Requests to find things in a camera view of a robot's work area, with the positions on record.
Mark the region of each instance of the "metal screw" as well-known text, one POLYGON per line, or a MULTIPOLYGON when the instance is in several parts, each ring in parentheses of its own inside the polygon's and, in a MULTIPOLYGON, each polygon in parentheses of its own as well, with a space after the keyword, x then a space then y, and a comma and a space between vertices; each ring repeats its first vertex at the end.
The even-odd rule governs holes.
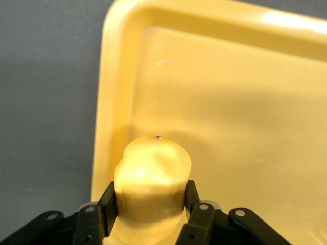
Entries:
POLYGON ((91 213, 94 211, 94 207, 93 206, 88 206, 87 209, 85 210, 85 212, 87 213, 91 213))
POLYGON ((238 217, 244 217, 245 216, 245 212, 243 210, 236 210, 235 211, 235 214, 238 216, 238 217))
POLYGON ((199 207, 201 210, 205 211, 209 209, 209 206, 207 204, 201 204, 199 207))
POLYGON ((91 239, 92 239, 92 235, 88 235, 83 238, 83 241, 91 241, 91 239))
POLYGON ((57 213, 50 214, 46 219, 47 219, 48 221, 51 221, 51 220, 55 219, 57 216, 58 216, 57 213))
POLYGON ((212 201, 212 200, 201 200, 201 202, 202 202, 202 203, 208 203, 208 204, 210 204, 211 206, 213 206, 213 208, 214 208, 215 210, 220 210, 220 206, 219 206, 219 204, 216 203, 216 202, 214 202, 214 201, 212 201))

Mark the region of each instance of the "gray wall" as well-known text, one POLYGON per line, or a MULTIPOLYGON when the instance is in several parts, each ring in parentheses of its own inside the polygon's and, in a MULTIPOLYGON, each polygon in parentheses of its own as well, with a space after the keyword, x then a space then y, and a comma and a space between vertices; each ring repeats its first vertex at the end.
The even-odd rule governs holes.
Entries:
MULTIPOLYGON (((0 240, 42 212, 70 215, 89 201, 111 2, 0 0, 0 240)), ((327 18, 327 0, 245 2, 327 18)))

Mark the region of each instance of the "small metal pin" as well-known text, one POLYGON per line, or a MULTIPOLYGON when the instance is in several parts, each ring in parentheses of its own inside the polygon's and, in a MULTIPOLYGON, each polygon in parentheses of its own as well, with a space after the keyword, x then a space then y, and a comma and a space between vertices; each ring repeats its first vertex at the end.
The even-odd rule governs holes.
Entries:
POLYGON ((244 217, 245 216, 245 212, 243 210, 236 210, 235 211, 235 214, 238 216, 238 217, 244 217))
POLYGON ((98 202, 88 202, 88 203, 83 203, 81 206, 78 207, 78 209, 76 210, 77 212, 81 211, 83 208, 85 207, 90 207, 93 205, 96 205, 98 202))
POLYGON ((52 221, 52 220, 55 219, 57 216, 58 216, 57 213, 50 214, 46 219, 47 219, 48 221, 52 221))
POLYGON ((91 213, 94 211, 94 207, 93 206, 88 206, 87 209, 85 210, 85 212, 87 213, 91 213))
POLYGON ((205 210, 208 210, 209 209, 209 206, 207 204, 201 204, 200 207, 199 207, 201 210, 205 211, 205 210))
POLYGON ((220 210, 220 209, 221 209, 220 206, 219 206, 219 204, 216 203, 216 202, 214 202, 214 201, 212 201, 212 200, 201 200, 201 202, 202 202, 202 203, 208 203, 208 204, 210 204, 210 205, 213 206, 214 209, 216 209, 216 210, 220 210))
POLYGON ((91 241, 92 235, 87 235, 83 238, 83 241, 91 241))

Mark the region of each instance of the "plastic tray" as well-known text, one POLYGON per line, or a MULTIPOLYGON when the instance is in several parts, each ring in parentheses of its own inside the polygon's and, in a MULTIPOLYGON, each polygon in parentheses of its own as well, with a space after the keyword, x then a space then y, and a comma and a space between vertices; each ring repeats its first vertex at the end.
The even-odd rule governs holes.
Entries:
POLYGON ((252 209, 293 244, 327 244, 327 22, 224 0, 116 1, 93 200, 143 135, 186 148, 202 199, 252 209))

